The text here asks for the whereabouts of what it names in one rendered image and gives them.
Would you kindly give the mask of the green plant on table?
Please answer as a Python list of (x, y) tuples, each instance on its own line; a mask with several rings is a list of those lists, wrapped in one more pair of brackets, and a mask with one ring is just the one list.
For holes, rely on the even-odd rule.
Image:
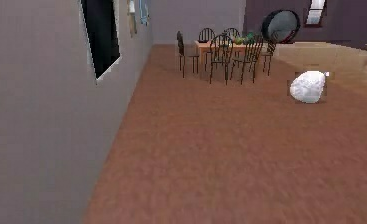
[(236, 37), (234, 39), (234, 43), (236, 45), (248, 45), (248, 44), (252, 44), (255, 42), (255, 34), (253, 32), (249, 32), (247, 33), (244, 37)]

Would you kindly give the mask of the wooden dining table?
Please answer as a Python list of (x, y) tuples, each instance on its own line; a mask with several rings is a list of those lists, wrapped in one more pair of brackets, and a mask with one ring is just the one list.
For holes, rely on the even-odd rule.
[[(197, 53), (199, 54), (199, 62), (203, 63), (205, 66), (205, 70), (210, 70), (210, 42), (207, 43), (199, 43), (198, 41), (195, 42), (195, 46), (197, 48)], [(243, 56), (244, 50), (246, 45), (236, 45), (233, 43), (233, 53), (231, 56), (231, 60), (229, 64), (232, 64), (232, 59), (237, 56)], [(267, 47), (267, 44), (263, 42), (263, 48), (260, 54), (260, 57), (262, 56), (263, 50)]]

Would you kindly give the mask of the blue framed wall picture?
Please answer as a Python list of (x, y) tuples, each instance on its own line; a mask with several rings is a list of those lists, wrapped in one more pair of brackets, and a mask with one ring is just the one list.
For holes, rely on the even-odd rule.
[(140, 22), (142, 25), (147, 26), (149, 23), (149, 11), (147, 0), (139, 0), (139, 6), (140, 6)]

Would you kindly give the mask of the white crumpled cloth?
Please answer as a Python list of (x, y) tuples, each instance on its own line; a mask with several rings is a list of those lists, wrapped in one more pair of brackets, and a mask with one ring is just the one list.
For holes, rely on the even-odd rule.
[(317, 103), (321, 98), (326, 78), (329, 75), (329, 72), (315, 70), (301, 73), (289, 87), (291, 96), (303, 103)]

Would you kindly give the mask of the round black framed mirror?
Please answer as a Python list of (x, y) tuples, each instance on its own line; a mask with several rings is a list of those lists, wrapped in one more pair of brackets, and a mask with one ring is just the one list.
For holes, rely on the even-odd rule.
[(276, 40), (281, 44), (290, 43), (300, 29), (300, 19), (292, 10), (279, 9), (269, 13), (263, 20), (261, 33), (266, 41)]

